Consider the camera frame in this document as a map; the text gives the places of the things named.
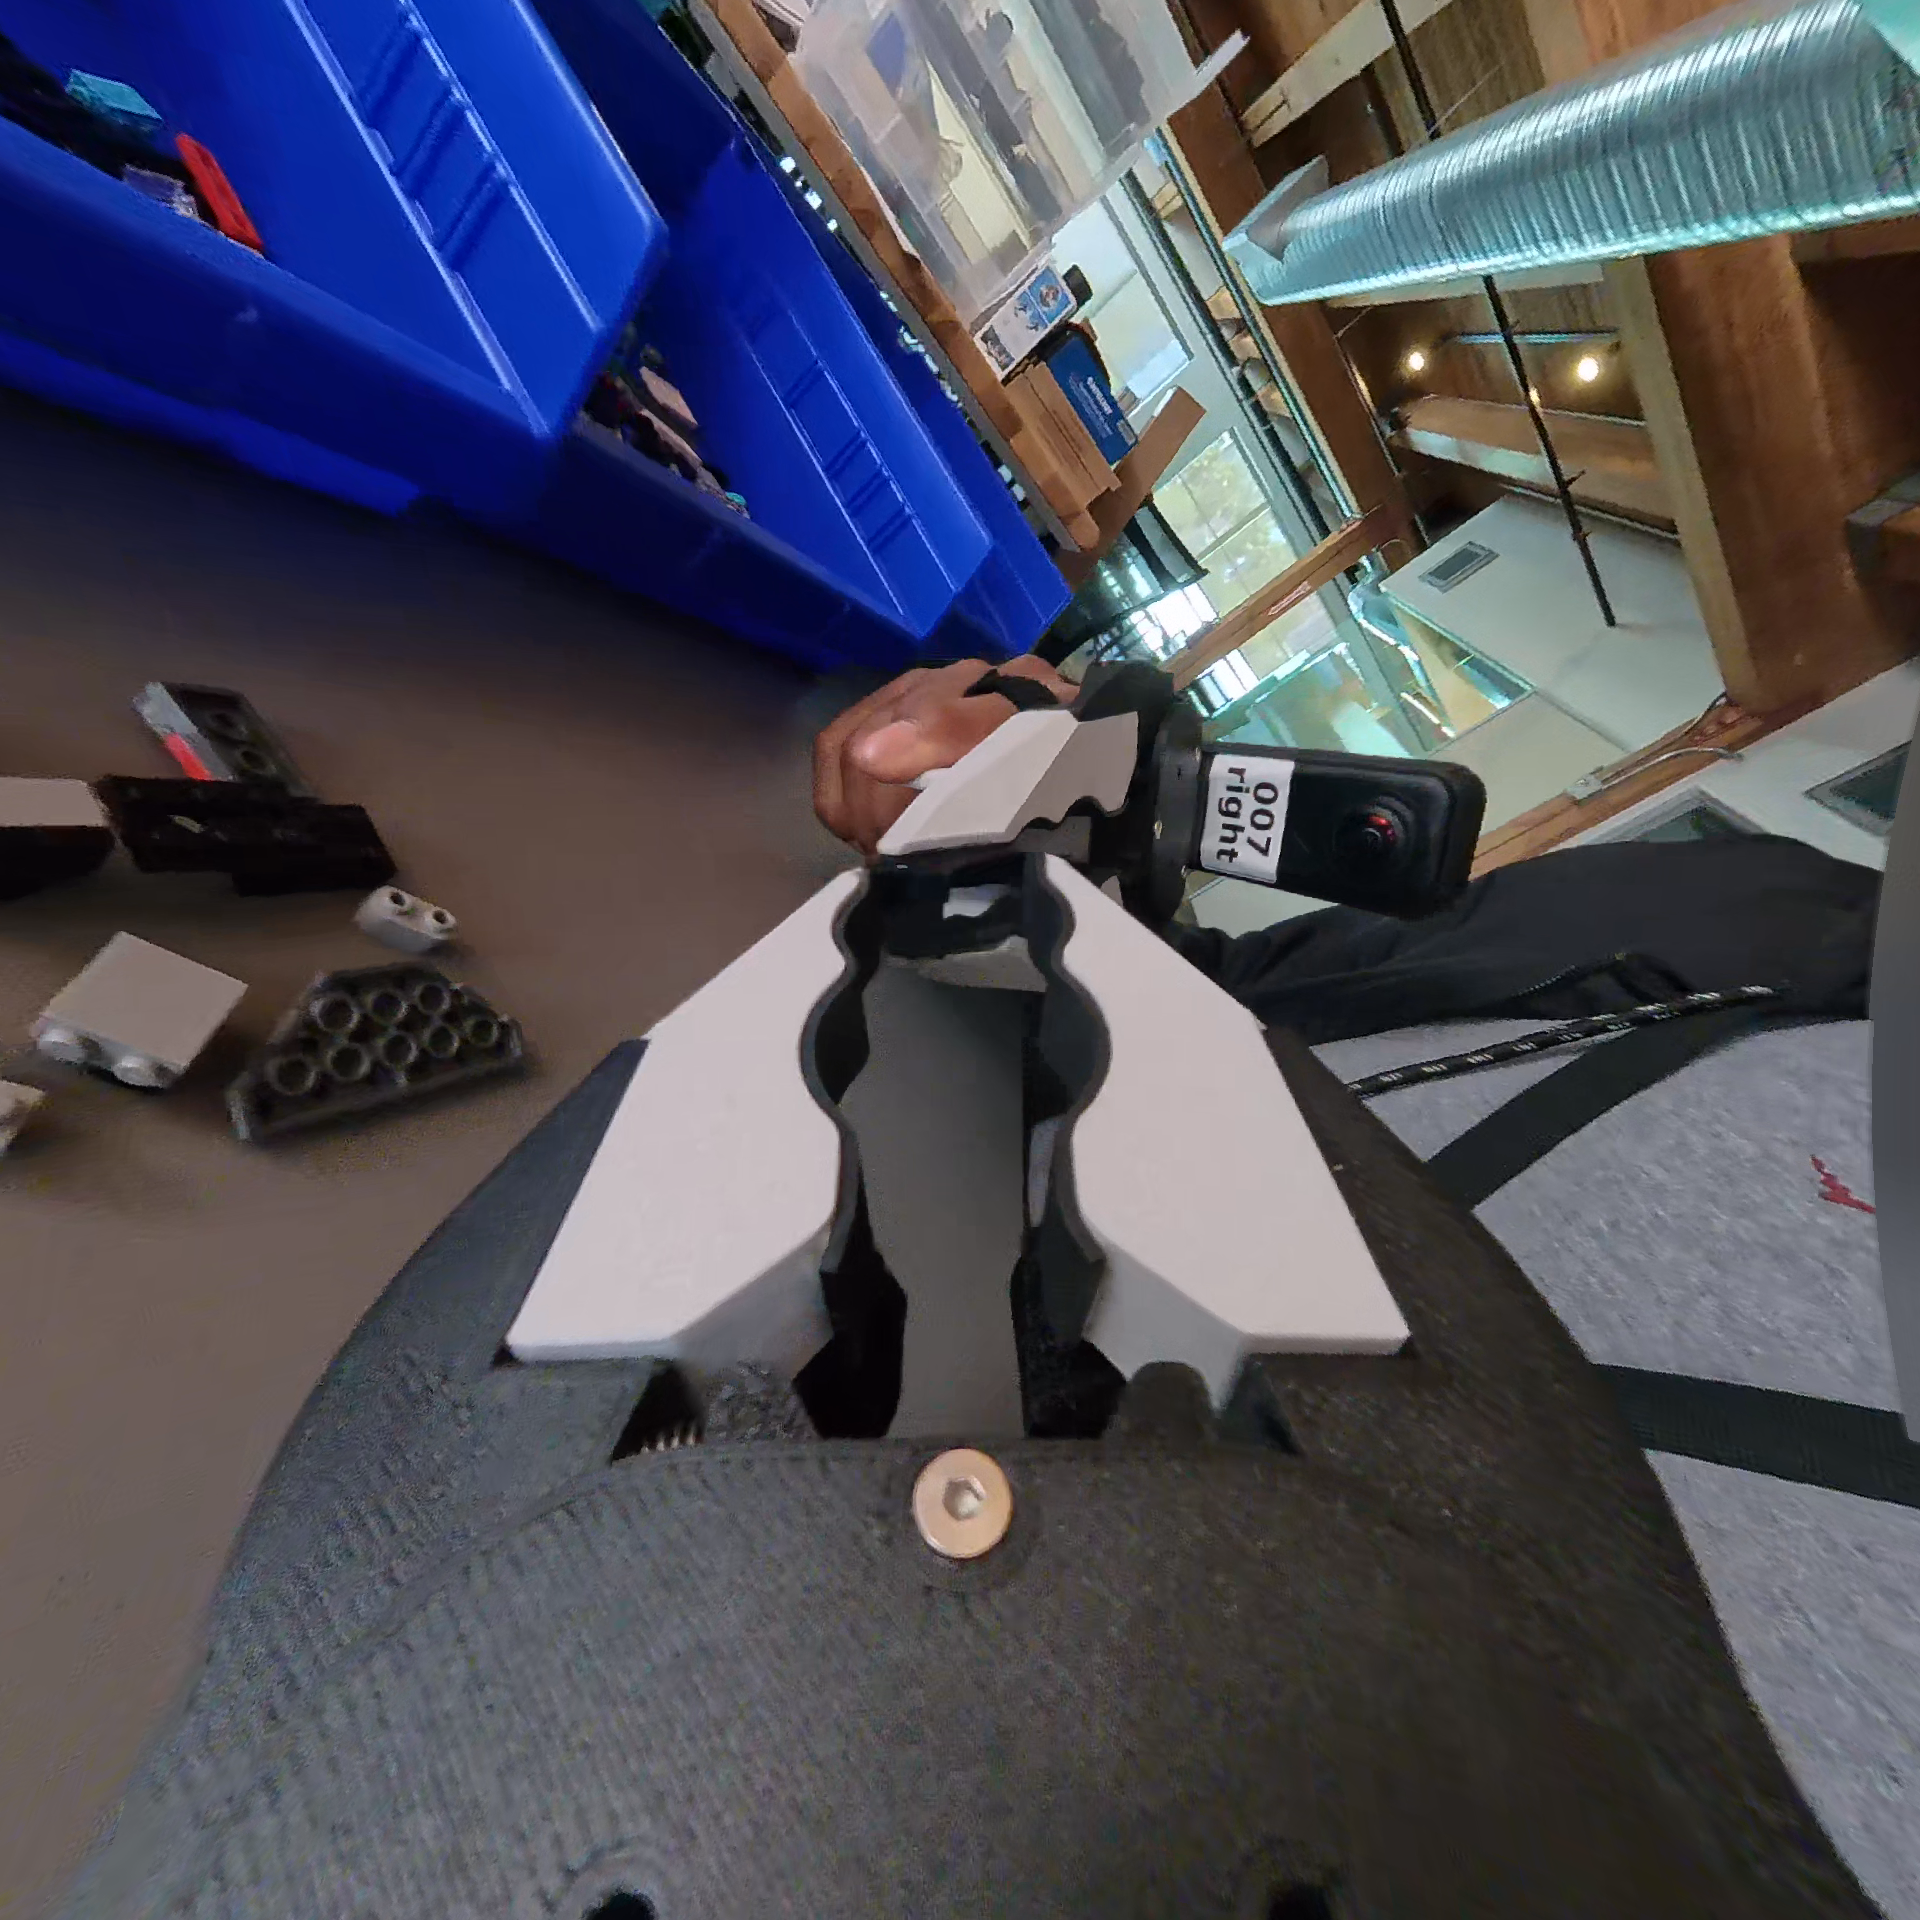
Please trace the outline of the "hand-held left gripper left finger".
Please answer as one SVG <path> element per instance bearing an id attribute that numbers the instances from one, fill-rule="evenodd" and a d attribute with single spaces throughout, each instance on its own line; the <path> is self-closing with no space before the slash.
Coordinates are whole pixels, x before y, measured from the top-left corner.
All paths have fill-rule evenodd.
<path id="1" fill-rule="evenodd" d="M 873 877 L 844 871 L 645 1036 L 508 1331 L 516 1360 L 897 1355 L 847 1112 L 879 959 Z"/>

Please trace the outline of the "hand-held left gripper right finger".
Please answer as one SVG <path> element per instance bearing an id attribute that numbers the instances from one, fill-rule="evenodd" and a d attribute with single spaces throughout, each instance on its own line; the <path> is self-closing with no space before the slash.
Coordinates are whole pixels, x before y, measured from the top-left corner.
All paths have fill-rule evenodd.
<path id="1" fill-rule="evenodd" d="M 1161 1363 L 1232 1387 L 1265 1355 L 1400 1355 L 1408 1321 L 1261 1024 L 1066 862 L 1032 871 L 1036 958 L 1063 998 L 1072 1093 L 1047 1171 L 1120 1379 Z"/>

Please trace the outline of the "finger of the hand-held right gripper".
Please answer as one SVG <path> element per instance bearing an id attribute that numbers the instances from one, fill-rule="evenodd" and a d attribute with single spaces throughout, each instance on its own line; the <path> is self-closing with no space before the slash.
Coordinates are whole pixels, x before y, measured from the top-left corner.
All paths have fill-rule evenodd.
<path id="1" fill-rule="evenodd" d="M 1081 720 L 1067 709 L 1023 709 L 919 795 L 879 840 L 879 857 L 1008 847 L 1028 827 L 1120 813 L 1136 776 L 1140 715 Z"/>

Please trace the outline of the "small light grey brick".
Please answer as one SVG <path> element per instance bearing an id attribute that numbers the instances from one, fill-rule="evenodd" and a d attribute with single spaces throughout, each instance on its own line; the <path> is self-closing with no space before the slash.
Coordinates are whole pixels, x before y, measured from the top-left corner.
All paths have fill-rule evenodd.
<path id="1" fill-rule="evenodd" d="M 375 886 L 353 911 L 353 923 L 400 953 L 443 953 L 460 940 L 460 921 L 431 901 L 393 885 Z"/>

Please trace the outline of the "light grey slope brick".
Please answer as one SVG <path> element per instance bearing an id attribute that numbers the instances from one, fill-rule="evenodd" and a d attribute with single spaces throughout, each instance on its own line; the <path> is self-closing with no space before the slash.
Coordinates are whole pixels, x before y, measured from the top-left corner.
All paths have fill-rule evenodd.
<path id="1" fill-rule="evenodd" d="M 40 1056 L 129 1087 L 171 1087 L 233 1014 L 248 982 L 114 932 L 32 1021 Z"/>

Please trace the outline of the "black and white brick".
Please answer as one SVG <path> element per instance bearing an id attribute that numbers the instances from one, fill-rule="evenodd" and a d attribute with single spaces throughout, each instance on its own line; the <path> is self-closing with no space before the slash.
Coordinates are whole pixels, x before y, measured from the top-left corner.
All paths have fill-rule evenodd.
<path id="1" fill-rule="evenodd" d="M 2 779 L 7 903 L 84 879 L 112 857 L 145 875 L 217 875 L 240 896 L 367 893 L 397 875 L 357 805 L 193 776 Z"/>

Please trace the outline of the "red and dark grey brick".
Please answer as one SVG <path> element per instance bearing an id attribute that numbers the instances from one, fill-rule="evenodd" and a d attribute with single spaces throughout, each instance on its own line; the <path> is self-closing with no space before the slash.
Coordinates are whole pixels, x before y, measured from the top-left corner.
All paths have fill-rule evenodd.
<path id="1" fill-rule="evenodd" d="M 264 784 L 300 800 L 317 795 L 284 737 L 231 687 L 151 680 L 132 711 L 186 776 Z"/>

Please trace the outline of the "person's right forearm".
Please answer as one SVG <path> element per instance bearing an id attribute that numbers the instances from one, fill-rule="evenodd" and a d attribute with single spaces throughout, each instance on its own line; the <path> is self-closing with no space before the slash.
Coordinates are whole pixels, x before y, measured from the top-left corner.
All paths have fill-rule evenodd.
<path id="1" fill-rule="evenodd" d="M 1173 928 L 1168 944 L 1308 1041 L 1745 990 L 1765 990 L 1768 1013 L 1863 1016 L 1880 908 L 1880 871 L 1787 837 L 1615 840 L 1491 871 L 1427 918 L 1335 904 L 1240 936 Z"/>

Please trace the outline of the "grey desk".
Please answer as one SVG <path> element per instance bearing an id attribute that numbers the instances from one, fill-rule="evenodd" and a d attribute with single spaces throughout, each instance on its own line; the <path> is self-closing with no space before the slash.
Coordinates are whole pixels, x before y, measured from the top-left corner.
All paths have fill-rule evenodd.
<path id="1" fill-rule="evenodd" d="M 834 864 L 836 693 L 447 521 L 387 521 L 5 400 L 5 773 L 151 773 L 151 672 L 239 686 L 468 928 L 539 1077 L 353 1135 L 231 1140 L 56 1068 L 5 1155 L 5 1916 L 56 1916 L 325 1363 L 612 1039 Z"/>

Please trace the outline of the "person's right hand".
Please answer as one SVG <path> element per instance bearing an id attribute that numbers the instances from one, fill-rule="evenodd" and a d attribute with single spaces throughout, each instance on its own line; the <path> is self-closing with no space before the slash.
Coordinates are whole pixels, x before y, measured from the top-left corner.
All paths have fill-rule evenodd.
<path id="1" fill-rule="evenodd" d="M 1069 707 L 1079 686 L 1037 655 L 997 665 L 959 659 L 919 665 L 844 709 L 811 744 L 811 805 L 820 824 L 873 859 L 879 840 L 911 809 L 914 782 L 967 757 L 1015 715 L 1002 693 L 977 693 L 987 675 L 1032 680 Z"/>

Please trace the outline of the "narrow blue plastic bin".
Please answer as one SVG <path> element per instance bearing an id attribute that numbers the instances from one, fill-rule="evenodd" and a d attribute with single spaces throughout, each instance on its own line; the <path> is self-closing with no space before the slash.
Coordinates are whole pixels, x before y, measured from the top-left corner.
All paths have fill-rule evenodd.
<path id="1" fill-rule="evenodd" d="M 666 224 L 657 349 L 736 517 L 588 421 L 509 535 L 810 665 L 924 660 L 991 549 L 844 294 L 827 220 L 641 5 L 539 5 Z"/>
<path id="2" fill-rule="evenodd" d="M 1012 486 L 1002 475 L 1002 463 L 984 448 L 919 337 L 901 323 L 847 237 L 831 233 L 826 243 L 836 249 L 833 275 L 880 364 L 897 379 L 907 412 L 929 432 L 947 475 L 991 535 L 985 558 L 956 591 L 922 654 L 931 665 L 970 655 L 991 662 L 1032 655 L 1059 613 L 1067 608 L 1066 576 L 1028 525 Z"/>

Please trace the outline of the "blue cardboard box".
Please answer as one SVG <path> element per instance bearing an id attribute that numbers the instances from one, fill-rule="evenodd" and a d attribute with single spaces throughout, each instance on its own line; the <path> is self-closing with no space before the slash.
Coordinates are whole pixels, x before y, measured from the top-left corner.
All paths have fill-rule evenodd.
<path id="1" fill-rule="evenodd" d="M 1089 327 L 1063 323 L 1041 347 L 1041 366 L 1055 375 L 1075 415 L 1099 454 L 1119 465 L 1136 445 L 1136 432 Z"/>

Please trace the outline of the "white and blue carton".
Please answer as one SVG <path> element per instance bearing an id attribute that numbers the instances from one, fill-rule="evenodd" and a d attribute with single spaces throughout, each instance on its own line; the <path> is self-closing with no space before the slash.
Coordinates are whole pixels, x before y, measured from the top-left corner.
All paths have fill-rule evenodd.
<path id="1" fill-rule="evenodd" d="M 1036 269 L 977 324 L 977 347 L 997 377 L 1008 382 L 1034 361 L 1060 329 L 1079 323 L 1090 302 L 1090 280 L 1079 264 Z"/>

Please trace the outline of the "wooden workbench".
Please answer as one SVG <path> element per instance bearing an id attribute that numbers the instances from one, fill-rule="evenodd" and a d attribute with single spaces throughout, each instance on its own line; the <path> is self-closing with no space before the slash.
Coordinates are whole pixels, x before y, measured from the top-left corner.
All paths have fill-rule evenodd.
<path id="1" fill-rule="evenodd" d="M 1012 439 L 1020 432 L 1020 415 L 1004 392 L 1007 382 L 997 377 L 987 356 L 977 347 L 977 327 L 959 317 L 948 294 L 904 240 L 889 208 L 852 158 L 847 139 L 801 83 L 794 53 L 801 40 L 801 25 L 811 13 L 811 6 L 720 3 L 698 5 L 698 11 L 704 19 L 704 28 L 714 35 L 719 51 L 736 60 L 757 109 L 770 121 L 776 133 L 801 150 L 801 164 L 827 193 L 833 212 L 851 228 L 856 249 L 904 296 L 911 327 L 937 353 L 947 375 L 959 387 L 962 401 L 987 432 L 997 453 L 1008 456 L 1015 475 L 1036 500 L 1044 525 L 1063 539 L 1067 551 L 1096 551 L 1099 531 L 1092 508 L 1099 497 L 1090 512 L 1069 521 L 1060 521 L 1050 508 L 1041 493 L 1041 485 L 1028 475 L 1012 448 Z"/>

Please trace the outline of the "pile of mixed toy bricks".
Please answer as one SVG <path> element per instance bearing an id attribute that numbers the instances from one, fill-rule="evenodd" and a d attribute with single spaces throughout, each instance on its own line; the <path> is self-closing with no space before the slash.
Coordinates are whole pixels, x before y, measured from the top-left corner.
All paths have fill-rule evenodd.
<path id="1" fill-rule="evenodd" d="M 747 497 L 706 456 L 698 415 L 657 361 L 649 352 L 609 358 L 584 400 L 584 421 L 747 518 Z"/>
<path id="2" fill-rule="evenodd" d="M 248 205 L 216 152 L 132 84 L 84 69 L 53 69 L 2 36 L 2 117 L 43 143 L 268 255 Z"/>

